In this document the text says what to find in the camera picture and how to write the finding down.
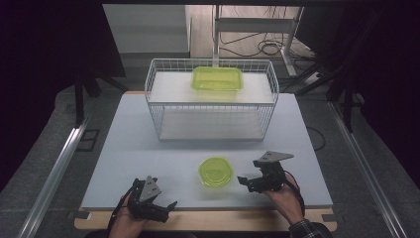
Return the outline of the grey cabinet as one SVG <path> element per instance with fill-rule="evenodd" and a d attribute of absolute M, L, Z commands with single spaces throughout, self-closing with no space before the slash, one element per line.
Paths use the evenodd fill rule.
<path fill-rule="evenodd" d="M 190 13 L 185 5 L 103 4 L 118 51 L 190 52 Z"/>

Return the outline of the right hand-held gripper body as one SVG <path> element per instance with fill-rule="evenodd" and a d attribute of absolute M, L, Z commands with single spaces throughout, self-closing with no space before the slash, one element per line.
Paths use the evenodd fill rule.
<path fill-rule="evenodd" d="M 247 185 L 249 192 L 279 191 L 286 183 L 292 187 L 280 163 L 282 160 L 291 158 L 293 158 L 291 154 L 267 151 L 259 159 L 255 160 L 264 163 L 259 168 L 262 172 L 262 177 L 250 179 L 251 182 Z"/>

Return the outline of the aluminium rail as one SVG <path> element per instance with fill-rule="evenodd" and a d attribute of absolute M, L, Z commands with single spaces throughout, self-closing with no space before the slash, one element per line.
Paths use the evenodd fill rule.
<path fill-rule="evenodd" d="M 408 238 L 400 218 L 398 217 L 393 205 L 385 195 L 370 165 L 368 164 L 367 158 L 363 153 L 360 144 L 358 143 L 354 134 L 350 132 L 346 127 L 344 123 L 344 115 L 340 110 L 340 106 L 336 102 L 328 102 L 327 105 L 332 111 L 339 130 L 344 137 L 352 157 L 355 160 L 355 163 L 357 164 L 365 183 L 367 184 L 367 188 L 391 236 L 393 238 Z"/>
<path fill-rule="evenodd" d="M 89 120 L 90 116 L 86 115 L 81 123 L 70 131 L 46 182 L 16 238 L 34 238 L 37 234 Z"/>

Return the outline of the person's right hand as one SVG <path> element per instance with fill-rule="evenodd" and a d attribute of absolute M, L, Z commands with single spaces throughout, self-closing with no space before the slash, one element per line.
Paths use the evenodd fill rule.
<path fill-rule="evenodd" d="M 279 191 L 267 190 L 264 194 L 290 226 L 304 219 L 297 195 L 287 183 Z"/>

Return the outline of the white metal stand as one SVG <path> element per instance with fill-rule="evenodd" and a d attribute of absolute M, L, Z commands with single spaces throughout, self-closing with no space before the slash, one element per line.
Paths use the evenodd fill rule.
<path fill-rule="evenodd" d="M 221 11 L 222 5 L 215 5 L 213 14 L 213 53 L 214 61 L 219 59 L 220 34 L 226 33 L 263 33 L 263 34 L 285 34 L 287 36 L 285 44 L 279 48 L 281 58 L 285 64 L 288 75 L 295 77 L 297 75 L 295 67 L 292 64 L 289 53 L 292 42 L 299 24 L 302 7 L 298 7 L 292 18 L 241 18 L 241 17 L 223 17 Z"/>

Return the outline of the white wire shelf rack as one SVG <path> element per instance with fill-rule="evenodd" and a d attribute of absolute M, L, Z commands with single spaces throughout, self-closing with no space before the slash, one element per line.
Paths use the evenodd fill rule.
<path fill-rule="evenodd" d="M 198 66 L 236 67 L 244 88 L 230 101 L 204 100 L 190 86 Z M 154 59 L 145 94 L 161 140 L 261 141 L 279 85 L 268 59 Z"/>

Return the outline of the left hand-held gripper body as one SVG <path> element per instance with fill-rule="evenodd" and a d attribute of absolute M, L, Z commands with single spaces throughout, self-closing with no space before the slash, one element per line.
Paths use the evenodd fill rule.
<path fill-rule="evenodd" d="M 156 180 L 148 176 L 145 180 L 140 180 L 139 189 L 133 188 L 127 207 L 136 219 L 166 222 L 169 210 L 154 204 L 154 200 L 160 193 Z"/>

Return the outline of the person's left hand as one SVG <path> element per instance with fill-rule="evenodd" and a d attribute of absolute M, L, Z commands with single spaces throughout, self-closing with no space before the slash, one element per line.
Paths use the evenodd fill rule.
<path fill-rule="evenodd" d="M 127 208 L 129 197 L 115 216 L 108 238 L 138 238 L 148 223 L 147 219 L 136 219 Z"/>

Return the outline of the round container with green lid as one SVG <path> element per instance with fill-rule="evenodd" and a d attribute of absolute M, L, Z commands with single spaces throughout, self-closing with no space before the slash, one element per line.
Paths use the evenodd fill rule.
<path fill-rule="evenodd" d="M 223 187 L 234 175 L 230 162 L 223 157 L 205 159 L 198 167 L 201 183 L 207 187 Z"/>

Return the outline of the rectangular container with green lid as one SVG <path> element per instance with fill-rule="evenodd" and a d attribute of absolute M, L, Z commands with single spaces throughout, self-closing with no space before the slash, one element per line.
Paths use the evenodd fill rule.
<path fill-rule="evenodd" d="M 190 86 L 204 100 L 230 101 L 244 88 L 243 73 L 236 67 L 198 66 Z"/>

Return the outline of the pale blue board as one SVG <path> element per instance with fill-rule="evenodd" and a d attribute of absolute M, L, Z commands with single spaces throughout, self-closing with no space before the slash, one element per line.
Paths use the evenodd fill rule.
<path fill-rule="evenodd" d="M 261 172 L 254 167 L 253 161 L 267 151 L 293 156 L 283 160 L 281 165 L 296 178 L 308 208 L 333 204 L 294 95 L 279 95 L 261 142 L 161 142 L 146 97 L 125 94 L 81 206 L 113 208 L 134 179 L 152 176 L 161 189 L 155 200 L 158 205 L 176 202 L 178 210 L 269 207 L 270 202 L 264 195 L 248 191 L 237 180 L 237 177 L 259 177 Z M 229 161 L 234 176 L 223 187 L 205 186 L 198 173 L 199 165 L 205 159 L 217 156 Z"/>

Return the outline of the black tripod stand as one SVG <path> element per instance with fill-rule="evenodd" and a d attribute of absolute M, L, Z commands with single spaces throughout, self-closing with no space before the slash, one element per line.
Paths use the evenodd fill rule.
<path fill-rule="evenodd" d="M 84 119 L 84 96 L 83 92 L 86 91 L 90 97 L 99 97 L 101 88 L 96 79 L 102 79 L 106 83 L 120 89 L 122 92 L 127 92 L 129 88 L 118 82 L 111 76 L 105 75 L 98 70 L 89 67 L 80 67 L 74 76 L 74 96 L 75 96 L 75 128 L 79 128 Z"/>

